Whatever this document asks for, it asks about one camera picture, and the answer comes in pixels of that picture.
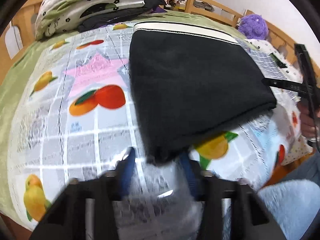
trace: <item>purple cloth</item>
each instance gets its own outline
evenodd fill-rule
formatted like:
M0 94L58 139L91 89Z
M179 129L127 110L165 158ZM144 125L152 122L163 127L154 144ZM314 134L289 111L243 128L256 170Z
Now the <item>purple cloth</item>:
M238 31L248 39L256 40L265 40L269 33L266 21L261 15L257 14L250 14L241 18Z

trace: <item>wooden bed frame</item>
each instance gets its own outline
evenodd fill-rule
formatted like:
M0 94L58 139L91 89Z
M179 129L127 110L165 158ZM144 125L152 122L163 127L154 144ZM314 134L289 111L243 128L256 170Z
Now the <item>wooden bed frame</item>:
M4 31L3 35L0 37L0 50L1 50L1 61L2 61L2 66L0 68L0 84L2 83L6 73L12 66L12 64L19 59L25 49L33 42L35 41L34 39L34 25L31 23L31 18L34 18L34 15L36 15L39 11L39 8L41 6L43 0L28 0L22 7L21 9L17 12L17 14L13 17L11 23L12 25L15 25L19 28L20 30L20 36L23 44L23 49L19 51L19 53L13 58L10 59L8 51L6 49L6 45L4 42L4 37L6 31L9 29L9 26L6 28ZM240 13L226 7L223 4L220 4L214 0L200 0L203 2L207 2L211 5L214 5L218 8L221 8L223 12L227 12L231 15L230 18L226 18L223 15L219 15L214 12L209 12L204 9L196 8L193 3L194 0L187 0L186 1L186 7L185 7L185 12L186 13L191 13L191 14L198 14L198 15L203 15L207 18L210 18L214 21L223 23L225 25L229 25L232 27L236 27L239 19L243 17ZM246 15L252 14L252 11L247 10ZM267 22L268 28L269 28L269 41L270 43L276 48L279 49L279 47L283 46L286 51L286 59L294 64L295 61L297 61L297 58L294 55L294 43L295 41L289 37L286 33L284 33L282 30L274 26L272 23ZM313 68L315 70L315 73L318 77L320 77L320 68L316 65L314 61L313 63Z

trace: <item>finger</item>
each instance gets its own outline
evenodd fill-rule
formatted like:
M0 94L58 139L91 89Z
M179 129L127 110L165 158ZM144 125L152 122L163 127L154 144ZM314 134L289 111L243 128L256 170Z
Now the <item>finger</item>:
M301 123L307 124L309 126L315 125L315 121L306 114L300 114L300 121Z
M301 124L301 133L305 137L309 137L309 138L315 137L316 136L316 129L314 126L310 126L310 125L302 123Z
M297 107L302 114L309 114L309 108L301 103L301 101L297 103Z

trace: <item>folded black garment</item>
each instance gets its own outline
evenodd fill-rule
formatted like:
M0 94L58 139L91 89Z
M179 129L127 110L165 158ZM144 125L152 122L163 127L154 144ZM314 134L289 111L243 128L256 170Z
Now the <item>folded black garment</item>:
M129 62L142 141L156 162L276 107L258 66L222 31L138 23Z
M143 14L145 12L150 11L153 8L156 8L158 5L166 5L166 2L164 0L144 0L144 3L144 6L139 8L117 10L111 13L92 16L83 21L78 26L78 31L85 32L88 30L102 27L107 24L129 21L140 14Z

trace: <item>pink star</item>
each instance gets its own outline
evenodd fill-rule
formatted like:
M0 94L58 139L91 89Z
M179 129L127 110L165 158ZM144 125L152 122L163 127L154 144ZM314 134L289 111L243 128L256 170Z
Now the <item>pink star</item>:
M86 65L67 70L67 75L75 77L69 97L81 93L87 86L93 83L126 87L117 70L128 62L128 59L108 60L96 53Z

